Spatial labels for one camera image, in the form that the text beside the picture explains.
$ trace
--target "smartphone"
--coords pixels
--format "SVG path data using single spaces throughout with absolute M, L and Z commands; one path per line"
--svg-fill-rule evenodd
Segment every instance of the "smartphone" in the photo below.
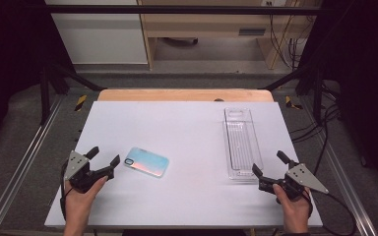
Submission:
M 168 159 L 150 151 L 133 147 L 124 160 L 124 165 L 146 174 L 161 177 L 168 165 Z

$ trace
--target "transparent plastic box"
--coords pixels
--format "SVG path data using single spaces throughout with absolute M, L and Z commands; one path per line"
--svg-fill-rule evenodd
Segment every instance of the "transparent plastic box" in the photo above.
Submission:
M 263 162 L 250 110 L 226 108 L 223 129 L 229 178 L 257 181 L 252 166 L 263 169 Z

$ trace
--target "human hand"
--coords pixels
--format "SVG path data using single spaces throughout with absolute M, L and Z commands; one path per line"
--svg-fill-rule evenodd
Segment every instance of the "human hand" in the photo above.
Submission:
M 92 203 L 107 181 L 107 176 L 98 179 L 92 187 L 84 194 L 72 189 L 69 181 L 65 181 L 66 195 L 66 227 L 65 236 L 83 235 L 88 225 Z
M 308 232 L 309 203 L 303 197 L 290 200 L 280 185 L 274 184 L 273 190 L 282 204 L 284 231 L 286 233 Z

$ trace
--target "phone case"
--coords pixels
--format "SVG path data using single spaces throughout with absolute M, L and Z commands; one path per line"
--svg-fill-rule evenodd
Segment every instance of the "phone case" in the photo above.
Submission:
M 167 168 L 168 159 L 147 150 L 133 147 L 128 152 L 124 165 L 156 177 L 161 177 Z

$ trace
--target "white table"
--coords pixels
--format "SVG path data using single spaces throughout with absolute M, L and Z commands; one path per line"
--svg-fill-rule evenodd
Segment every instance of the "white table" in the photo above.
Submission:
M 258 190 L 258 181 L 228 178 L 223 138 L 223 110 L 249 108 L 265 176 L 287 171 L 278 150 L 297 160 L 279 105 L 275 102 L 97 101 L 76 151 L 99 146 L 91 169 L 121 164 L 94 201 L 90 226 L 109 228 L 253 228 L 283 225 L 274 195 Z M 155 178 L 123 165 L 132 147 L 166 156 L 163 177 Z M 64 227 L 60 191 L 45 221 Z M 310 226 L 321 226 L 317 208 Z

